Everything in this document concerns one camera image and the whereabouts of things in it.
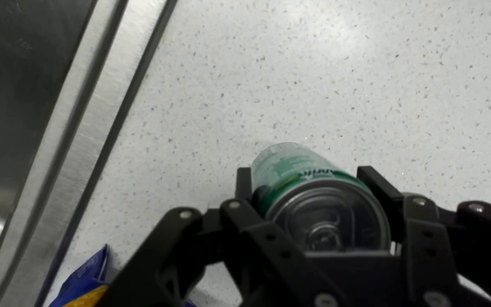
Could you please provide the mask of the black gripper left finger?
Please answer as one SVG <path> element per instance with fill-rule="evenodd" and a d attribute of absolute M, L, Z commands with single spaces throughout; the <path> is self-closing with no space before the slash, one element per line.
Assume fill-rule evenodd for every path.
<path fill-rule="evenodd" d="M 186 307 L 212 264 L 222 262 L 239 307 L 348 307 L 347 295 L 275 223 L 251 204 L 253 175 L 217 208 L 178 206 L 147 235 L 99 307 Z"/>

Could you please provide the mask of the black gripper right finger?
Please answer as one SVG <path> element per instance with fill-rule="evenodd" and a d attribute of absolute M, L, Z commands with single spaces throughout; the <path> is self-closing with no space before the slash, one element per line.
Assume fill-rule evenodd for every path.
<path fill-rule="evenodd" d="M 381 201 L 391 237 L 403 247 L 406 298 L 416 307 L 491 307 L 491 202 L 445 209 L 399 190 L 375 167 L 357 177 Z"/>

